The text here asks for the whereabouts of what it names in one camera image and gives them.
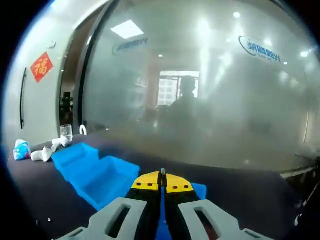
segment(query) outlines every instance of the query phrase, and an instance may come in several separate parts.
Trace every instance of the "blue tray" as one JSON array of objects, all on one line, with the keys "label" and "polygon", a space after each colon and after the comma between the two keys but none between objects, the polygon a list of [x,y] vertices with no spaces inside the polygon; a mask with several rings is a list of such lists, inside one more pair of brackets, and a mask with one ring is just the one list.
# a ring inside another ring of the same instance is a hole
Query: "blue tray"
[{"label": "blue tray", "polygon": [[71,176],[81,173],[99,161],[99,151],[79,143],[54,153],[52,160],[64,179],[70,182]]},{"label": "blue tray", "polygon": [[[200,198],[200,200],[205,200],[207,195],[207,187],[202,184],[191,183],[195,193]],[[164,188],[161,188],[161,210],[160,210],[160,219],[158,222],[158,229],[156,231],[155,240],[171,240],[171,235],[169,228],[166,222],[166,210],[165,210],[165,196]]]},{"label": "blue tray", "polygon": [[70,183],[79,196],[100,211],[116,198],[127,195],[139,171],[137,165],[107,156],[73,175]]}]

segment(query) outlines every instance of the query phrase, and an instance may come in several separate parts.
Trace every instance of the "door frame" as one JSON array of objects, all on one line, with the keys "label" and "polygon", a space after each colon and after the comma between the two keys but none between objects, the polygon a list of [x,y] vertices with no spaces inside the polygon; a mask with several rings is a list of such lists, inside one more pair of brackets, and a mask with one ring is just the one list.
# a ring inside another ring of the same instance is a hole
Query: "door frame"
[{"label": "door frame", "polygon": [[95,20],[88,37],[85,42],[82,53],[80,55],[78,68],[75,77],[75,86],[73,90],[73,129],[75,134],[79,134],[80,125],[84,124],[83,119],[83,101],[84,101],[84,85],[86,79],[86,72],[91,58],[91,52],[95,43],[102,31],[104,23],[110,18],[113,11],[118,6],[120,0],[110,0],[101,10],[99,16]]}]

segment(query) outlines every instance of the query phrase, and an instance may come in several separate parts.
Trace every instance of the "white wall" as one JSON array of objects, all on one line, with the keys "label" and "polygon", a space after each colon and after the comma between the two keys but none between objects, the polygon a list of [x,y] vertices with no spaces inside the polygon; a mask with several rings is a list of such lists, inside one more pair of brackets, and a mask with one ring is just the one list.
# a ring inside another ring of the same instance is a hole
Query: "white wall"
[{"label": "white wall", "polygon": [[[59,135],[58,104],[61,68],[74,30],[108,0],[56,0],[34,20],[13,60],[4,98],[3,134],[7,148],[16,139],[31,145],[57,138]],[[55,48],[49,49],[55,42]],[[47,52],[52,70],[37,83],[31,65]],[[24,128],[20,128],[20,92],[24,69],[27,68],[23,95]]]}]

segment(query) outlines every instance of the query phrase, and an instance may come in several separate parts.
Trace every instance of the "table surface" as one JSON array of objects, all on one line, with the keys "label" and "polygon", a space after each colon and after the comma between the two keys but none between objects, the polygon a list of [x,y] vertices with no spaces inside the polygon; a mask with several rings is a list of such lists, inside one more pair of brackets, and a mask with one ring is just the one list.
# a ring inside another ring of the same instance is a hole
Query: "table surface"
[{"label": "table surface", "polygon": [[[98,133],[76,135],[71,145],[86,143],[99,150],[99,158],[114,156],[140,166],[140,175],[165,168],[166,173],[186,178],[207,187],[207,199],[238,219],[240,228],[248,228],[273,239],[281,239],[292,228],[298,215],[299,198],[290,185],[276,172],[226,169],[169,161],[138,152],[108,140]],[[46,142],[31,150],[41,150]],[[97,211],[79,197],[49,162],[31,159],[7,162],[22,200],[34,224],[51,239],[57,239],[78,227],[87,227]]]}]

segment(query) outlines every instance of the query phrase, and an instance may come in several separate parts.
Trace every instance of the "glass wall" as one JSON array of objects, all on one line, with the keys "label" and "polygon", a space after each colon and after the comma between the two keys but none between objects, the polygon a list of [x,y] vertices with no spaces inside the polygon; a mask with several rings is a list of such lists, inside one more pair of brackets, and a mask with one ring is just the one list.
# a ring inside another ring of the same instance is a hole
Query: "glass wall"
[{"label": "glass wall", "polygon": [[122,0],[102,24],[84,80],[89,132],[209,167],[308,166],[295,156],[314,101],[308,41],[280,8]]}]

